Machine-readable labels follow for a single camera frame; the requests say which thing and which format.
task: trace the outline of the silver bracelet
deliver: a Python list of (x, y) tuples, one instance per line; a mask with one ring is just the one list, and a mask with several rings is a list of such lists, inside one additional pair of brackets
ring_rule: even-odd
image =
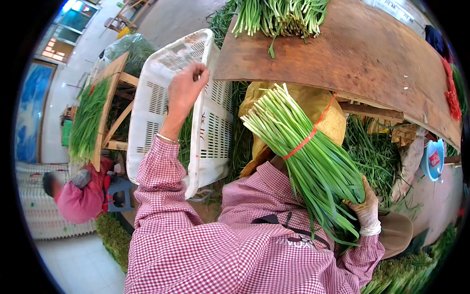
[(165, 139), (165, 140), (167, 140), (167, 141), (170, 141), (170, 142), (172, 142), (173, 144), (178, 144), (178, 143), (180, 142), (179, 140), (176, 140), (176, 141), (175, 141), (175, 140), (172, 140), (172, 139), (168, 139), (167, 137), (160, 135), (160, 133), (157, 133), (157, 137), (159, 137), (160, 139)]

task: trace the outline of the blue wall mural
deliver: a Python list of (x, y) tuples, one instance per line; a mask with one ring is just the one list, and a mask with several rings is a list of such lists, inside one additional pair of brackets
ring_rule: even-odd
[(43, 116), (55, 64), (34, 61), (24, 80), (21, 91), (15, 131), (15, 159), (28, 163), (38, 162), (38, 143)]

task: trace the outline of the pink checkered shirt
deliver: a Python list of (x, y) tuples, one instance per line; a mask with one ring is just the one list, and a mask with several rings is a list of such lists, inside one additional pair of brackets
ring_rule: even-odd
[[(310, 230), (308, 214), (269, 162), (224, 186), (219, 221), (202, 223), (184, 200), (178, 151), (155, 138), (140, 164), (125, 293), (359, 293), (370, 281), (385, 252), (378, 235), (336, 260), (325, 244), (283, 227), (292, 212), (288, 226)], [(271, 214), (280, 224), (251, 223)], [(324, 231), (316, 235), (334, 248)]]

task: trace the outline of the wooden table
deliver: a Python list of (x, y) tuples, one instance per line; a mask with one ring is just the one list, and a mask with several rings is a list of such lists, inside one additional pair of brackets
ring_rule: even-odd
[(122, 112), (122, 114), (118, 117), (116, 122), (111, 126), (109, 131), (105, 132), (106, 128), (106, 120), (108, 119), (108, 114), (111, 108), (111, 102), (114, 97), (114, 93), (116, 91), (116, 87), (120, 82), (124, 82), (130, 85), (137, 87), (139, 83), (139, 79), (123, 72), (125, 62), (127, 57), (129, 56), (129, 52), (122, 54), (118, 57), (115, 61), (113, 61), (110, 65), (108, 65), (103, 71), (101, 71), (98, 76), (92, 81), (92, 85), (96, 85), (104, 78), (110, 78), (110, 87), (108, 93), (106, 95), (106, 102), (103, 106), (103, 111), (100, 117), (100, 123), (98, 125), (98, 135), (96, 137), (96, 142), (94, 146), (94, 154), (92, 159), (92, 164), (95, 167), (96, 171), (100, 171), (100, 159), (101, 159), (101, 150), (104, 148), (108, 149), (117, 149), (117, 150), (126, 150), (127, 143), (126, 142), (118, 142), (111, 140), (114, 132), (117, 130), (119, 125), (125, 119), (125, 117), (131, 112), (132, 107), (134, 105), (134, 101), (132, 101), (126, 109)]
[(227, 33), (214, 80), (273, 81), (319, 87), (339, 97), (402, 112), (403, 118), (460, 150), (440, 55), (413, 30), (359, 0), (330, 0), (322, 34), (307, 39)]

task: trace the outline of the burlap sack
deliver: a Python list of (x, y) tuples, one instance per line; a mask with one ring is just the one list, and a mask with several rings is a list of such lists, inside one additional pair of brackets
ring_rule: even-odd
[[(245, 115), (254, 103), (264, 95), (259, 89), (274, 89), (274, 83), (253, 82), (248, 86), (245, 100), (240, 105), (238, 117)], [(287, 84), (289, 94), (305, 112), (306, 116), (315, 123), (325, 111), (333, 95), (323, 89)], [(338, 145), (343, 143), (346, 132), (346, 118), (337, 101), (333, 101), (323, 120), (317, 125), (333, 142)], [(263, 164), (273, 156), (271, 149), (259, 137), (253, 135), (253, 160), (250, 161), (240, 173), (240, 178), (253, 174), (256, 167)]]

